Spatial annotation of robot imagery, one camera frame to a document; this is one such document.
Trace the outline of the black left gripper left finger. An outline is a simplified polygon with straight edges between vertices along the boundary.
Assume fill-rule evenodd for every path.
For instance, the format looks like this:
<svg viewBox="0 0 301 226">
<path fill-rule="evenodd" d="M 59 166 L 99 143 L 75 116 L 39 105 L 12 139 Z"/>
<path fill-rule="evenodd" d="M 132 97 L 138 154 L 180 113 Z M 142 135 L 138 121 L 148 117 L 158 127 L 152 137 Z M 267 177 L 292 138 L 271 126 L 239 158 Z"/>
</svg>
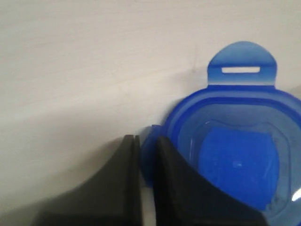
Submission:
<svg viewBox="0 0 301 226">
<path fill-rule="evenodd" d="M 141 226 L 139 136 L 126 135 L 90 179 L 46 203 L 34 226 Z"/>
</svg>

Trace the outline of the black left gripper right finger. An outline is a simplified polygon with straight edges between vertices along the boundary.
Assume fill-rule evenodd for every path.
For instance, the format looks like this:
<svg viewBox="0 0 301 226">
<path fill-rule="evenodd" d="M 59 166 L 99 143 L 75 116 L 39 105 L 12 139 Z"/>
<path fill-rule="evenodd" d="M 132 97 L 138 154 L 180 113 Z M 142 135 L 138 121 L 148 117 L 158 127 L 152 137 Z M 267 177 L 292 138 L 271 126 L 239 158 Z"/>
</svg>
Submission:
<svg viewBox="0 0 301 226">
<path fill-rule="evenodd" d="M 265 226 L 263 215 L 200 176 L 167 137 L 156 143 L 153 193 L 158 226 Z"/>
</svg>

